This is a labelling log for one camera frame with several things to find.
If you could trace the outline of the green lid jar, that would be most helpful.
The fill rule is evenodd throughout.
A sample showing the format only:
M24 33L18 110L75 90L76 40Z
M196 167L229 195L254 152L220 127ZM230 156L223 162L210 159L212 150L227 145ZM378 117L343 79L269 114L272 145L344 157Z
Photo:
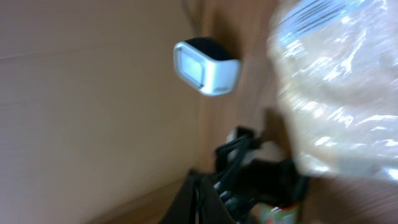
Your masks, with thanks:
M299 222L300 205L298 203L289 207L274 207L260 204L260 224L297 224Z

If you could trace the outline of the brown snack pouch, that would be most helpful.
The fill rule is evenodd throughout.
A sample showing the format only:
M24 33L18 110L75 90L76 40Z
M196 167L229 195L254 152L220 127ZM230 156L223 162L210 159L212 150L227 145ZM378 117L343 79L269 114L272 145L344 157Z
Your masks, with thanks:
M268 54L299 170L397 180L397 0L280 1Z

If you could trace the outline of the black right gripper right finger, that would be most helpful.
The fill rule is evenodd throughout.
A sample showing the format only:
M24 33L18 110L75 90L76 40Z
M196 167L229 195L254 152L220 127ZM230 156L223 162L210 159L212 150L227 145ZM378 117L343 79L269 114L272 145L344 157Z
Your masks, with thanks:
M206 176L200 177L198 183L198 222L200 224L236 224Z

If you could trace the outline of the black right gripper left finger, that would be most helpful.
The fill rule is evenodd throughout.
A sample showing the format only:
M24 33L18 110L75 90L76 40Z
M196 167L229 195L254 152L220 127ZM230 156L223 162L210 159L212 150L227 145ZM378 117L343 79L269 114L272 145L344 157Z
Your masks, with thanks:
M199 177L190 172L159 224L196 224Z

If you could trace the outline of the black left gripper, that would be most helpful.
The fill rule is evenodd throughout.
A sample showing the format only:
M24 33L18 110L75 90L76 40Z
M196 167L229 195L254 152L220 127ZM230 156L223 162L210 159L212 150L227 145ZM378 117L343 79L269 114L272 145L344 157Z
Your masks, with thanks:
M227 142L216 148L217 192L236 223L254 223L250 211L259 204L290 208L302 202L309 178L291 159L279 162L255 159L241 165L245 155L259 149L261 138L253 129L237 126Z

